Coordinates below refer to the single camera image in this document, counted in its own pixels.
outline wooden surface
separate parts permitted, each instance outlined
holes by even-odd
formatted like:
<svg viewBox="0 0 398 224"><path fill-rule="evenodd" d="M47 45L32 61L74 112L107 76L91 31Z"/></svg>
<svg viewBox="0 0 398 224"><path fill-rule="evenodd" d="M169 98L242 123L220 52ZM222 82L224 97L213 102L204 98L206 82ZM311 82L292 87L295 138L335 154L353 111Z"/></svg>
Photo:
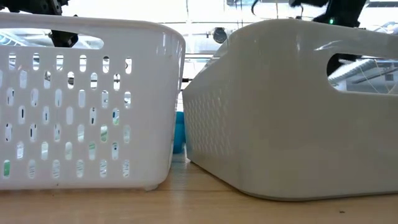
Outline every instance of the wooden surface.
<svg viewBox="0 0 398 224"><path fill-rule="evenodd" d="M317 202L246 196L189 162L157 190L0 193L0 223L398 223L398 195Z"/></svg>

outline blue object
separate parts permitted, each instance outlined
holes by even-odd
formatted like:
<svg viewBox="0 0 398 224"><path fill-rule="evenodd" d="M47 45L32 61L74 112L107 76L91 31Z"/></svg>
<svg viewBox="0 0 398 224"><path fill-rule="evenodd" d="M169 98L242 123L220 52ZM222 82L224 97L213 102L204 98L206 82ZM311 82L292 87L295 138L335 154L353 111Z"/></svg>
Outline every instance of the blue object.
<svg viewBox="0 0 398 224"><path fill-rule="evenodd" d="M184 143L185 143L184 112L178 111L175 119L173 154L182 153Z"/></svg>

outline blue container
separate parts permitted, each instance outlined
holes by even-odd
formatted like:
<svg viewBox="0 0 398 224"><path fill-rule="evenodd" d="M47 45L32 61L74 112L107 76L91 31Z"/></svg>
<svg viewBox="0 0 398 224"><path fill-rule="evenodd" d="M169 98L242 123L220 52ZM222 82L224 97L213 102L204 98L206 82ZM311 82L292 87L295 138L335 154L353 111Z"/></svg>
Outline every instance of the blue container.
<svg viewBox="0 0 398 224"><path fill-rule="evenodd" d="M178 111L175 119L173 153L174 154L182 153L184 143L185 143L184 113Z"/></svg>

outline wooden table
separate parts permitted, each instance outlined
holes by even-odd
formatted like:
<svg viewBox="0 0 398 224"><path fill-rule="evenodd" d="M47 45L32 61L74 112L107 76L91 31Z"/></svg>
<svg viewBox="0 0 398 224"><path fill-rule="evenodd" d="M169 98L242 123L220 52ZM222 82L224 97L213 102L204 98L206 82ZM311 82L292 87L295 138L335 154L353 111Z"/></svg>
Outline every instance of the wooden table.
<svg viewBox="0 0 398 224"><path fill-rule="evenodd" d="M244 195L189 162L157 190L0 193L0 223L398 223L398 195L273 202Z"/></svg>

